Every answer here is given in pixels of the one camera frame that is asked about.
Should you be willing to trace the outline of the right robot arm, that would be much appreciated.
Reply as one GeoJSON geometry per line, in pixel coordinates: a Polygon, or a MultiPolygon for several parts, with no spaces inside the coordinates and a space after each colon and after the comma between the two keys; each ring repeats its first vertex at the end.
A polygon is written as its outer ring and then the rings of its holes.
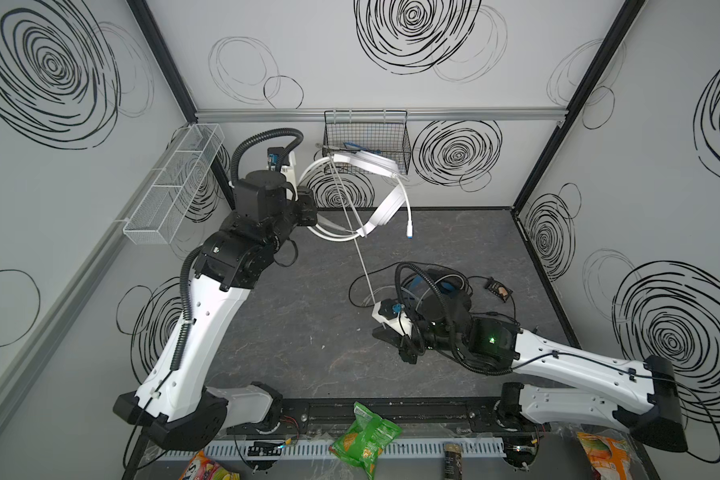
{"type": "Polygon", "coordinates": [[[411,365],[435,352],[484,377],[526,375],[556,382],[554,388],[523,382],[503,385],[493,416],[500,427],[521,431],[565,422],[612,428],[665,452],[693,452],[686,435],[689,387],[657,355],[644,360],[607,357],[564,345],[524,328],[513,315],[476,312],[471,277],[443,265],[390,264],[390,295],[371,288],[360,307],[377,322],[373,335],[395,347],[411,365]]]}

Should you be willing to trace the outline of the white headphones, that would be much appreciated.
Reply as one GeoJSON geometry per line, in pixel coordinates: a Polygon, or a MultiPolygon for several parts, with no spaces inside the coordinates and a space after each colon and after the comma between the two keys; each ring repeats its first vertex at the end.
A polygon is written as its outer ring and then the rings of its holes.
{"type": "Polygon", "coordinates": [[[344,226],[317,217],[308,230],[322,240],[356,244],[401,210],[407,215],[406,237],[414,236],[408,176],[389,158],[365,150],[332,151],[304,167],[295,180],[314,195],[320,210],[340,210],[345,215],[344,226]]]}

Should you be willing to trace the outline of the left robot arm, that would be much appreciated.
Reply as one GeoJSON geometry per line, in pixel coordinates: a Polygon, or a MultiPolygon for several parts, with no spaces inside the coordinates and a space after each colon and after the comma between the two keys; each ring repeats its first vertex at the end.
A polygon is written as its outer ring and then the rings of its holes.
{"type": "Polygon", "coordinates": [[[137,448],[203,449],[222,430],[279,424],[282,396],[254,382],[215,389],[204,384],[234,316],[293,230],[317,222],[314,197],[284,167],[303,141],[294,128],[244,140],[230,160],[234,205],[218,231],[185,258],[179,274],[181,317],[152,371],[114,413],[133,426],[137,448]]]}

